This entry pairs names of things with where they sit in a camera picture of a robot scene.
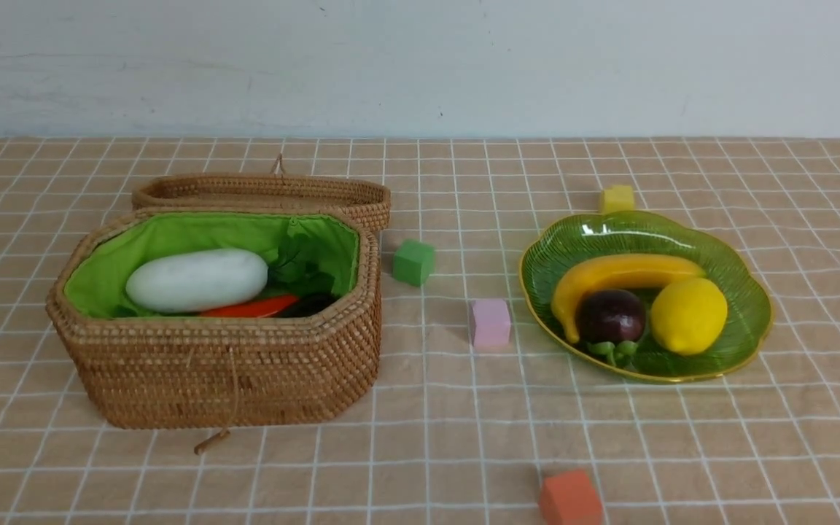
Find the basket handle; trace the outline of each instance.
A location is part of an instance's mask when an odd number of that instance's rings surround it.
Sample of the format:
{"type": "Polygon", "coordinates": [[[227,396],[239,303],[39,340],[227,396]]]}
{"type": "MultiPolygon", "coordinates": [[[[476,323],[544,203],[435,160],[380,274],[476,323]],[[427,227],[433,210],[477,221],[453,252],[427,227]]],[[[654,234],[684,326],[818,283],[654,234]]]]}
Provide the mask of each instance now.
{"type": "Polygon", "coordinates": [[[277,158],[274,159],[274,163],[271,164],[269,175],[277,175],[283,179],[284,173],[286,173],[284,172],[284,153],[278,153],[277,158]]]}
{"type": "MultiPolygon", "coordinates": [[[[227,419],[226,424],[223,425],[222,429],[219,432],[214,433],[213,435],[209,436],[208,438],[204,439],[200,442],[199,445],[194,446],[193,453],[197,456],[203,455],[203,452],[206,452],[207,448],[210,446],[216,445],[218,442],[222,441],[223,439],[228,438],[231,435],[229,431],[229,426],[233,424],[236,420],[236,415],[239,411],[239,376],[238,370],[236,369],[236,356],[234,355],[234,350],[229,346],[229,363],[231,372],[233,372],[233,411],[230,412],[229,419],[227,419]]],[[[187,355],[187,366],[190,366],[190,360],[193,358],[193,349],[190,349],[190,354],[187,355]]]]}

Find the pink cube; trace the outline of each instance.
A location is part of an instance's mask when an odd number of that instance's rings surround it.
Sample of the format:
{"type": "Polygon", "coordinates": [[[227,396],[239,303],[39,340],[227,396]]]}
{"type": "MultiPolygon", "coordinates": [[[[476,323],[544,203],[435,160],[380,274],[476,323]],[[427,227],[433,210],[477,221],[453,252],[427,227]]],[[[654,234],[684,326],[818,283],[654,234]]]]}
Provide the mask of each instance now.
{"type": "Polygon", "coordinates": [[[510,342],[510,312],[503,299],[479,299],[472,303],[472,345],[494,348],[510,342]]]}

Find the green cube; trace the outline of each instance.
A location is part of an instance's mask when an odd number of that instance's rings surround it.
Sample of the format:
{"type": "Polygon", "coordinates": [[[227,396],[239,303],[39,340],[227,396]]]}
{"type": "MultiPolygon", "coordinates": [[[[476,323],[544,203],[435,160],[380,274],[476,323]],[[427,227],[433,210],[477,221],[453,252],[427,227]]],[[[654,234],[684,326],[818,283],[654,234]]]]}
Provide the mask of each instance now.
{"type": "Polygon", "coordinates": [[[436,249],[420,241],[406,240],[394,252],[394,279],[413,286],[423,286],[433,266],[436,265],[436,249]]]}

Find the gold rim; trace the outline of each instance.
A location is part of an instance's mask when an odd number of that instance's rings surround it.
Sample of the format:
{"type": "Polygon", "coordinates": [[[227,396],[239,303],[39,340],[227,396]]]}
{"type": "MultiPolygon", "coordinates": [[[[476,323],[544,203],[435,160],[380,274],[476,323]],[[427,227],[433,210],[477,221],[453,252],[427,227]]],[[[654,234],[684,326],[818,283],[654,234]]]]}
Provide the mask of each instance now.
{"type": "MultiPolygon", "coordinates": [[[[620,213],[625,213],[625,212],[617,211],[617,212],[609,213],[607,215],[617,215],[617,214],[620,214],[620,213]]],[[[728,243],[724,242],[723,240],[719,239],[718,237],[716,237],[714,235],[711,235],[711,233],[703,232],[703,230],[696,230],[696,229],[693,229],[693,228],[688,228],[686,226],[683,226],[683,224],[680,224],[679,222],[676,222],[676,220],[670,219],[670,218],[665,217],[663,215],[659,215],[657,213],[653,213],[653,212],[650,212],[650,211],[647,211],[647,210],[631,210],[631,211],[628,211],[627,213],[640,213],[640,214],[653,215],[653,216],[656,216],[658,219],[668,220],[668,222],[672,222],[673,224],[676,224],[676,226],[678,226],[682,229],[686,229],[686,230],[690,230],[691,232],[699,233],[699,235],[711,237],[714,240],[714,242],[717,242],[720,245],[726,246],[726,248],[730,249],[731,252],[734,253],[734,256],[737,257],[737,260],[740,261],[741,265],[743,265],[744,268],[747,268],[747,263],[744,261],[744,258],[741,257],[741,254],[738,253],[736,249],[731,248],[730,246],[728,246],[728,243]]],[[[677,384],[681,384],[681,383],[693,383],[693,382],[697,382],[697,381],[706,381],[706,380],[709,380],[709,379],[721,378],[721,376],[727,376],[727,375],[729,375],[729,373],[734,373],[734,372],[744,368],[744,366],[750,365],[750,363],[753,362],[754,359],[757,359],[757,356],[761,352],[761,346],[763,346],[763,342],[766,341],[767,336],[770,335],[770,331],[773,329],[774,323],[776,323],[777,310],[774,308],[773,301],[770,300],[770,294],[767,292],[766,287],[759,280],[754,279],[753,273],[750,272],[750,269],[747,269],[747,277],[750,280],[752,280],[754,283],[756,283],[758,287],[760,287],[761,292],[763,292],[763,295],[766,296],[766,298],[767,298],[767,303],[769,303],[769,305],[770,305],[770,322],[767,323],[766,329],[763,330],[763,333],[761,333],[761,336],[757,339],[757,343],[755,345],[754,352],[751,353],[750,356],[747,356],[747,359],[744,359],[743,362],[737,363],[737,365],[730,366],[729,368],[726,368],[724,370],[720,370],[718,372],[697,373],[694,376],[678,376],[677,378],[664,378],[663,376],[648,376],[648,375],[646,375],[646,373],[638,373],[638,372],[631,372],[629,370],[621,370],[620,368],[609,365],[609,363],[600,362],[600,361],[597,361],[597,359],[592,359],[590,356],[585,355],[583,352],[580,352],[579,350],[574,349],[569,343],[564,341],[559,335],[556,335],[556,333],[551,331],[550,327],[548,327],[543,322],[543,319],[541,319],[540,316],[537,315],[537,312],[534,311],[533,303],[530,302],[530,294],[527,293],[527,286],[524,283],[524,259],[526,259],[527,254],[530,253],[530,250],[533,249],[534,246],[536,246],[540,242],[543,242],[543,233],[546,233],[546,232],[548,232],[548,230],[553,229],[554,226],[557,226],[557,224],[559,224],[560,222],[563,222],[564,220],[570,220],[573,217],[587,217],[587,216],[600,217],[601,214],[600,213],[576,213],[576,214],[566,216],[562,219],[556,220],[555,222],[553,222],[553,224],[551,224],[550,226],[547,226],[547,228],[544,229],[542,233],[540,233],[540,235],[537,237],[537,240],[534,240],[534,242],[530,243],[530,246],[528,246],[524,250],[523,255],[521,255],[521,259],[518,260],[518,262],[517,262],[517,282],[520,284],[521,290],[523,290],[523,292],[524,292],[524,302],[526,302],[526,304],[527,304],[527,310],[530,311],[530,315],[533,316],[533,318],[537,320],[537,324],[540,326],[540,328],[543,328],[543,332],[546,332],[547,335],[553,337],[553,339],[556,340],[556,342],[559,343],[559,345],[563,346],[564,349],[569,350],[569,352],[571,354],[574,354],[574,355],[578,356],[580,359],[584,359],[584,361],[586,361],[586,362],[592,363],[592,365],[596,365],[596,366],[598,366],[600,368],[603,368],[607,371],[616,373],[616,375],[623,376],[624,378],[637,379],[639,381],[643,381],[643,382],[647,382],[647,383],[662,383],[662,384],[677,385],[677,384]]]]}

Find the foam block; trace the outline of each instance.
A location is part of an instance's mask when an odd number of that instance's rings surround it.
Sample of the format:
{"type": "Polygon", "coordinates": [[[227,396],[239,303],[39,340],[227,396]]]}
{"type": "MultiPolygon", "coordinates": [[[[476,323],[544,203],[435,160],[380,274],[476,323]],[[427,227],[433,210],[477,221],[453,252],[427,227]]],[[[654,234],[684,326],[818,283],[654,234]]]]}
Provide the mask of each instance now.
{"type": "Polygon", "coordinates": [[[423,286],[436,265],[436,249],[429,244],[408,239],[394,252],[394,279],[413,286],[423,286]]]}
{"type": "Polygon", "coordinates": [[[583,470],[544,479],[540,514],[547,525],[601,525],[604,520],[601,500],[583,470]]]}
{"type": "Polygon", "coordinates": [[[494,348],[510,342],[510,310],[503,299],[479,299],[472,303],[472,345],[494,348]]]}
{"type": "Polygon", "coordinates": [[[598,211],[600,213],[611,213],[634,209],[634,189],[626,185],[611,186],[601,192],[598,211]]]}

